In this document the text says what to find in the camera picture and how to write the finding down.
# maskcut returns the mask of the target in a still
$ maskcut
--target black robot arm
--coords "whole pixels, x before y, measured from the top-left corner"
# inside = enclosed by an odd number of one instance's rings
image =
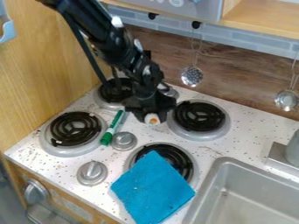
[[[80,31],[99,57],[131,79],[133,96],[122,103],[127,111],[140,122],[145,122],[149,114],[157,115],[161,123],[166,120],[168,111],[176,107],[176,99],[159,91],[163,72],[146,56],[140,42],[132,38],[118,17],[111,17],[95,0],[38,1],[59,12],[78,40],[82,39]]]

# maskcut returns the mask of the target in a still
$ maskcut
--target white countertop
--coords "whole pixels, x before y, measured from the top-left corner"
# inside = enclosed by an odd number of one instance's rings
[[[164,142],[176,144],[188,150],[197,160],[200,169],[196,191],[209,171],[212,162],[219,157],[236,158],[250,165],[298,181],[297,178],[266,167],[265,163],[272,142],[287,144],[293,133],[299,129],[299,122],[185,88],[175,87],[175,89],[180,93],[179,102],[199,99],[220,105],[231,116],[232,128],[226,136],[216,141],[198,143],[176,136],[168,129],[166,123],[150,127],[139,123],[133,115],[129,115],[119,131],[134,133],[138,139],[136,148],[148,143]],[[77,110],[88,110],[96,113],[104,118],[108,124],[115,115],[115,112],[100,109],[95,104],[93,91],[84,95],[63,112]],[[122,203],[109,190],[111,184],[123,174],[123,165],[132,150],[119,152],[112,150],[111,147],[101,146],[99,149],[80,157],[54,157],[44,152],[40,147],[38,142],[39,131],[40,128],[7,150],[5,152],[6,157],[116,221],[134,223]],[[108,168],[108,177],[97,186],[80,185],[76,179],[76,172],[80,166],[91,160],[98,160],[105,164]],[[164,223],[181,223],[190,204],[191,202],[187,203]]]

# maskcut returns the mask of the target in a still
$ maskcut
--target backsplash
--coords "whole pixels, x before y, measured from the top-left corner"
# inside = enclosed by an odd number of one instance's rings
[[[129,24],[127,28],[144,49],[151,50],[166,81],[187,88],[180,74],[194,60],[190,38]],[[299,108],[283,112],[274,101],[277,93],[289,86],[292,59],[208,41],[203,41],[201,52],[198,66],[204,79],[190,89],[299,121]]]
[[[148,13],[130,10],[109,5],[108,11],[112,15],[122,18],[125,24],[169,32],[177,35],[190,37],[192,35],[191,21],[180,20],[170,17],[158,16],[150,20]],[[292,38],[281,38],[253,31],[242,31],[213,24],[203,24],[193,34],[194,38],[220,43],[228,46],[237,46],[261,53],[270,53],[286,58],[294,58],[299,48],[299,40]]]

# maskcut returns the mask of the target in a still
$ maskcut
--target blue sponge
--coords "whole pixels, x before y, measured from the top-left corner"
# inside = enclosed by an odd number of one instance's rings
[[[159,223],[195,192],[155,151],[149,152],[111,186],[137,224]]]

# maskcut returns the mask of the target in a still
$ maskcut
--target sink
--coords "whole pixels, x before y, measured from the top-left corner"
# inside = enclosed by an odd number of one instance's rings
[[[299,184],[233,158],[219,158],[183,223],[299,224]]]

